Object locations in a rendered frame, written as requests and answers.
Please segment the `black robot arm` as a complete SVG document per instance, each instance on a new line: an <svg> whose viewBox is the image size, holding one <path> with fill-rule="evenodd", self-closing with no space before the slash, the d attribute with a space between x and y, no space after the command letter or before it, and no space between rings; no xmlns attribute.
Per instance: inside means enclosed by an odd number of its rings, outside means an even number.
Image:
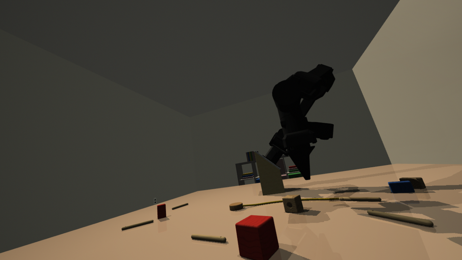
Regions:
<svg viewBox="0 0 462 260"><path fill-rule="evenodd" d="M279 119L281 120L285 116L296 113L306 116L316 99L321 98L326 92L330 91L334 81L333 69L323 64L318 64L310 72L296 72L287 80L280 81L272 91ZM313 131L316 138L322 140L333 138L333 124L308 122L307 117L303 122L305 130ZM284 149L283 138L283 129L279 129L269 143L272 147L265 156L263 155L275 165L283 154L288 156L287 150Z"/></svg>

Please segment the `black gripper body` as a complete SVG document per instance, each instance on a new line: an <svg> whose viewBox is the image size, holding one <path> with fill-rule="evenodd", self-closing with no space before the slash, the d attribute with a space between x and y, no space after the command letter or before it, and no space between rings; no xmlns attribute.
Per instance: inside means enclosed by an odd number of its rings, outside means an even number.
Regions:
<svg viewBox="0 0 462 260"><path fill-rule="evenodd" d="M301 113L291 114L280 120L284 134L284 149L300 149L310 147L310 143L317 143L315 133L309 129L305 130L303 120L305 117Z"/></svg>

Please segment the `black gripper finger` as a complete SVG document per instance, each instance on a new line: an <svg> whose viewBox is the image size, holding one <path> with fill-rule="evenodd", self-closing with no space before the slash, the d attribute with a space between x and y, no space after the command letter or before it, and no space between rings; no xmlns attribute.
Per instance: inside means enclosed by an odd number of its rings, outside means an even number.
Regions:
<svg viewBox="0 0 462 260"><path fill-rule="evenodd" d="M310 153L315 146L287 150L288 155L305 180L310 179Z"/></svg>

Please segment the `round wooden button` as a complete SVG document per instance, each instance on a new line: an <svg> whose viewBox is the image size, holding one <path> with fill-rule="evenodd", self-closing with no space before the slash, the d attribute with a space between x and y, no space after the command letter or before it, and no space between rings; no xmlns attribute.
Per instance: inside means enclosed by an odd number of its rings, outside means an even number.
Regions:
<svg viewBox="0 0 462 260"><path fill-rule="evenodd" d="M244 207L242 205L243 203L233 203L233 204L230 204L229 207L231 211L236 211L236 210L242 209Z"/></svg>

